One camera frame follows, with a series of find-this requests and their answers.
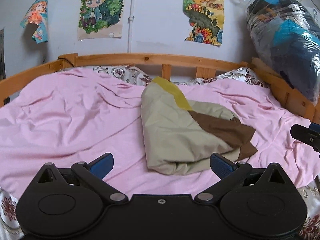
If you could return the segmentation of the beige brown olive hooded jacket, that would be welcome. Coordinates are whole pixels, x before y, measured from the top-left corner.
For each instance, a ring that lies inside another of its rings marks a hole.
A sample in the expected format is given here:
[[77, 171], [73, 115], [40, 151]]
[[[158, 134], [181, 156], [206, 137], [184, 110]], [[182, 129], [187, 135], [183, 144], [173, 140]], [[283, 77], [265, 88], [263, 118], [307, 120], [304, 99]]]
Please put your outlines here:
[[210, 168], [217, 153], [232, 162], [257, 153], [255, 129], [216, 103], [187, 100], [170, 81], [157, 77], [142, 93], [141, 119], [148, 169], [188, 175]]

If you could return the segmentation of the pink bed sheet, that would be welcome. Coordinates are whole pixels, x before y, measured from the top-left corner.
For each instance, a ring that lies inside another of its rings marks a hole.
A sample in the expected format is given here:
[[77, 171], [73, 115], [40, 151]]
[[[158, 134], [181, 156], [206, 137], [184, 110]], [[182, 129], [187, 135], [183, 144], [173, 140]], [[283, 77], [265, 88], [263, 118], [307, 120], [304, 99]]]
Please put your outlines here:
[[[147, 168], [143, 89], [84, 68], [33, 80], [1, 108], [1, 188], [20, 198], [43, 164], [70, 167], [107, 152], [114, 168], [105, 181], [128, 196], [197, 194], [217, 183], [211, 170], [166, 176]], [[309, 120], [282, 108], [269, 89], [230, 79], [180, 89], [190, 102], [220, 104], [255, 129], [253, 167], [279, 163], [296, 187], [319, 174], [318, 154], [290, 135], [292, 125], [308, 126]]]

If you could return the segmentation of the orange-haired anime girl poster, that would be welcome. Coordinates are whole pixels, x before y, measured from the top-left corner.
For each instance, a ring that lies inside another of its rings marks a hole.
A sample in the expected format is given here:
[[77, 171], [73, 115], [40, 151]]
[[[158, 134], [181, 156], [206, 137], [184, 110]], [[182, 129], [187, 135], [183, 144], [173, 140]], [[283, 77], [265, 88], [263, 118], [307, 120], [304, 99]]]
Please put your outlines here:
[[37, 43], [48, 42], [48, 0], [36, 0], [29, 8], [20, 26], [25, 28], [28, 24], [37, 26], [32, 39]]

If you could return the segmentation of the plastic bag of clothes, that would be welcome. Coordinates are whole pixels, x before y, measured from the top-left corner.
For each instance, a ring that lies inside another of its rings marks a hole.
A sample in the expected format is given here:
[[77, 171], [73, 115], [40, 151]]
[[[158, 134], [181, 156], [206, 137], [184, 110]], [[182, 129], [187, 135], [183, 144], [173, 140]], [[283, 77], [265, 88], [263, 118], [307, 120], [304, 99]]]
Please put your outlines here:
[[319, 100], [319, 26], [296, 0], [239, 0], [259, 58], [313, 104]]

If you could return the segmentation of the blond anime character poster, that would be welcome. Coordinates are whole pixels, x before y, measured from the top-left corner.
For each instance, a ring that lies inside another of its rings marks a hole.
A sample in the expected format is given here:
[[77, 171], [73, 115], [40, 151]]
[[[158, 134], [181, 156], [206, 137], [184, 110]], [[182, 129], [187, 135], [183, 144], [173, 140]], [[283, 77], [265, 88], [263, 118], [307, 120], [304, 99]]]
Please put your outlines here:
[[81, 0], [78, 40], [121, 38], [125, 0]]

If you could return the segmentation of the colourful landscape poster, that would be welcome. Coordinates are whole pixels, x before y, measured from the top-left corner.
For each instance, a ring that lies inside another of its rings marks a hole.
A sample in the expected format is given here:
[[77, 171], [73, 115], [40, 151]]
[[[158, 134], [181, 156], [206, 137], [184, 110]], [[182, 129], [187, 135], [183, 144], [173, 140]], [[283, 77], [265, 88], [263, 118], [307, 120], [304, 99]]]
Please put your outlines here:
[[192, 27], [186, 41], [221, 46], [224, 0], [183, 0], [183, 13]]

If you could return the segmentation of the wooden bed frame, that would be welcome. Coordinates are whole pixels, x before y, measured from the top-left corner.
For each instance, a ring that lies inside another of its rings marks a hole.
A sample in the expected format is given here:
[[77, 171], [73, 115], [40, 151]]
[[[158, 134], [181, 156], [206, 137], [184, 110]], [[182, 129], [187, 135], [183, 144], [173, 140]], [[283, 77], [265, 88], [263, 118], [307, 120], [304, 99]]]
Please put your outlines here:
[[251, 68], [270, 88], [280, 104], [293, 114], [300, 115], [311, 122], [319, 123], [319, 105], [314, 105], [298, 90], [290, 88], [276, 72], [259, 58], [251, 62], [231, 63], [204, 57], [170, 54], [117, 53], [80, 56], [77, 53], [60, 55], [56, 61], [41, 64], [1, 81], [1, 105], [12, 94], [20, 91], [33, 79], [69, 67], [84, 66], [161, 66], [161, 76], [171, 78], [173, 67], [193, 68], [195, 77], [210, 79], [220, 72], [228, 72], [239, 67]]

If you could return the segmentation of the floral white bedding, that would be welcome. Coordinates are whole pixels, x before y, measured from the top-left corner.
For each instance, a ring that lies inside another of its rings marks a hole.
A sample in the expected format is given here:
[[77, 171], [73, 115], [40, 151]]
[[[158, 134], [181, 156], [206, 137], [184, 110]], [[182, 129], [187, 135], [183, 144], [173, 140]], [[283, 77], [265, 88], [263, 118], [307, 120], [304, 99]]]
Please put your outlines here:
[[[151, 77], [146, 75], [137, 67], [129, 66], [93, 66], [88, 67], [96, 73], [110, 75], [121, 81], [138, 85], [146, 86]], [[218, 75], [212, 79], [196, 78], [189, 82], [177, 82], [176, 85], [185, 86], [200, 86], [207, 83], [214, 83], [217, 80], [229, 79], [232, 81], [244, 82], [250, 86], [259, 86], [268, 90], [269, 97], [276, 101], [271, 88], [260, 79], [253, 70], [247, 67], [231, 70], [225, 74]], [[165, 176], [157, 174], [157, 179], [161, 182], [161, 193], [191, 193], [186, 188], [187, 180], [193, 176]], [[302, 239], [319, 239], [319, 176], [314, 181], [305, 187], [298, 189], [308, 207], [308, 215], [302, 232]], [[23, 237], [22, 230], [15, 217], [17, 199], [11, 194], [1, 190], [1, 239], [21, 239]]]

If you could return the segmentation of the white wall conduit pipe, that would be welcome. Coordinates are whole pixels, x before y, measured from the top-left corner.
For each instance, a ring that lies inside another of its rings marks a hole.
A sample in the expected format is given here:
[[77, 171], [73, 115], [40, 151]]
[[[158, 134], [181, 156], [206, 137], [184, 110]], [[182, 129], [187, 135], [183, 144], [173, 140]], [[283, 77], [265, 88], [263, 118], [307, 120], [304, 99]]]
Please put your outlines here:
[[130, 14], [128, 17], [127, 53], [131, 53], [131, 48], [132, 48], [132, 30], [133, 30], [133, 22], [135, 19], [134, 10], [135, 10], [135, 0], [130, 0]]

